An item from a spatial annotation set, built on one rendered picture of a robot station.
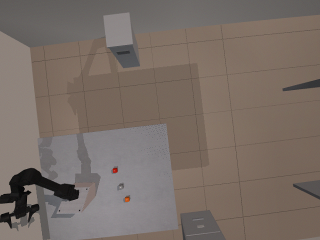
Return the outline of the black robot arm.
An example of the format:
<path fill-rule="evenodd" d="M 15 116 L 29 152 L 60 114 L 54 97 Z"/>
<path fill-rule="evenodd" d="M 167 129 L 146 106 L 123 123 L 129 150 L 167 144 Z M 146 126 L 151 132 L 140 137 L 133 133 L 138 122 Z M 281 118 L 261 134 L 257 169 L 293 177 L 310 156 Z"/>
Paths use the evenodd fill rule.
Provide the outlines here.
<path fill-rule="evenodd" d="M 11 193 L 6 193 L 0 196 L 0 204 L 16 203 L 22 204 L 27 201 L 29 190 L 24 192 L 26 185 L 37 185 L 42 188 L 54 192 L 54 196 L 64 200 L 73 201 L 79 198 L 79 189 L 76 190 L 75 185 L 63 183 L 59 184 L 50 179 L 43 177 L 40 171 L 35 168 L 24 169 L 19 174 L 14 175 L 9 182 Z M 30 206 L 15 207 L 13 215 L 16 219 L 20 219 L 30 212 Z"/>

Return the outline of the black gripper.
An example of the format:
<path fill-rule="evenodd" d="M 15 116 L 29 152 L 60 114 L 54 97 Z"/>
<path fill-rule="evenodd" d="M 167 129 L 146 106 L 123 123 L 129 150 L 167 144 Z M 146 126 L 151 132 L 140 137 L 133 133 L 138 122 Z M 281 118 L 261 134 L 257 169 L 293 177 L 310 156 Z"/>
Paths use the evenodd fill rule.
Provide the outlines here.
<path fill-rule="evenodd" d="M 19 208 L 19 207 L 22 207 L 22 205 L 25 205 L 25 207 L 27 207 L 27 201 L 25 201 L 24 203 L 15 204 L 15 207 Z M 40 209 L 40 206 L 37 203 L 34 205 L 31 205 L 29 217 L 28 217 L 28 222 L 30 222 L 32 215 L 34 213 L 36 213 L 39 209 Z M 9 214 L 9 212 L 6 212 L 6 213 L 1 214 L 0 215 L 0 223 L 7 222 L 9 224 L 10 228 L 12 228 L 12 222 L 11 222 L 12 216 L 15 216 L 14 213 Z"/>

